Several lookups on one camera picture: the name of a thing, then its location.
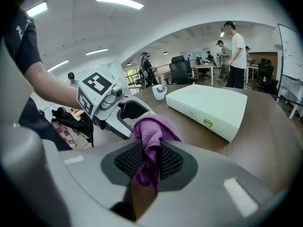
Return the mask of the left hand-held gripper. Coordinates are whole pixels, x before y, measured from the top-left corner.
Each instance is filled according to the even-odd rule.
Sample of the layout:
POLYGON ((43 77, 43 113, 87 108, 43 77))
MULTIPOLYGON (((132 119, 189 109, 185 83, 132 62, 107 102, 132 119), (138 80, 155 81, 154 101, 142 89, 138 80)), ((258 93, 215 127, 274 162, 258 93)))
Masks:
POLYGON ((153 111, 138 97, 125 96, 107 66, 99 66, 84 74, 79 81, 77 102, 92 123, 100 128, 109 128, 124 140, 132 135, 132 128, 124 119, 136 119, 153 111))

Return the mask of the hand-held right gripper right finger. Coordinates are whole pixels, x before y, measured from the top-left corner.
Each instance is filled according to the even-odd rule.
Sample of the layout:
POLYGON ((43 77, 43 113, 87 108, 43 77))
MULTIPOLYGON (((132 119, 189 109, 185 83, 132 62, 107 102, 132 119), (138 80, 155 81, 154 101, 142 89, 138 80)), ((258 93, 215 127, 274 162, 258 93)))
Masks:
POLYGON ((145 227, 258 227, 282 201, 229 158, 178 141, 163 148, 183 158, 162 180, 158 196, 140 217, 145 227))

